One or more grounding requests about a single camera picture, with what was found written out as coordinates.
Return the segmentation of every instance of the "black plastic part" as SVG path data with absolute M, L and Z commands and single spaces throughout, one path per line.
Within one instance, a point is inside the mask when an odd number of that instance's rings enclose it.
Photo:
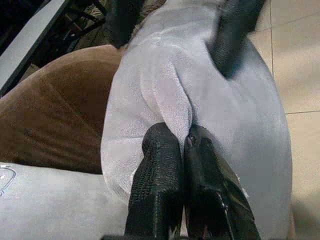
M 184 145 L 185 215 L 192 238 L 259 240 L 253 213 L 235 173 L 217 159 L 210 133 L 193 125 Z
M 104 30 L 108 41 L 117 49 L 127 44 L 145 0 L 111 0 Z
M 220 73 L 228 77 L 235 57 L 248 33 L 255 30 L 266 0 L 226 0 L 214 41 L 208 43 L 212 60 Z
M 184 170 L 177 138 L 165 123 L 153 125 L 142 142 L 144 158 L 134 174 L 125 236 L 168 240 L 180 235 Z

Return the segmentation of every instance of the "brown fabric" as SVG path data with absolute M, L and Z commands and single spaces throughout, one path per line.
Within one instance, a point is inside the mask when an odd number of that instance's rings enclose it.
M 41 68 L 0 99 L 0 161 L 101 174 L 100 143 L 121 53 L 81 49 Z

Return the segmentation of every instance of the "brown cushion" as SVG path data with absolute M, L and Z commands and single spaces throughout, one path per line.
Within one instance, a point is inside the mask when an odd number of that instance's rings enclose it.
M 81 49 L 41 68 L 0 99 L 0 161 L 101 174 L 106 104 L 121 53 Z

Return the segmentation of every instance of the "gray cloth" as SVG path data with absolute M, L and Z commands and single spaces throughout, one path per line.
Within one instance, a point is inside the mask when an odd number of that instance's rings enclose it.
M 194 123 L 238 175 L 262 239 L 285 239 L 292 160 L 275 82 L 249 40 L 225 79 L 205 44 L 217 8 L 187 2 L 169 0 L 145 19 L 114 76 L 101 143 L 105 181 L 128 204 L 148 128 L 165 122 L 183 148 Z
M 16 171 L 0 196 L 2 240 L 98 240 L 123 235 L 128 208 L 106 187 L 102 175 L 9 165 Z M 13 176 L 0 168 L 0 189 Z

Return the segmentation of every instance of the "tiled floor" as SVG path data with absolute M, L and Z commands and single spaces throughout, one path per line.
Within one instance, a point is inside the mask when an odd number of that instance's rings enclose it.
M 320 0 L 267 0 L 250 38 L 272 72 L 291 133 L 297 239 L 320 239 Z

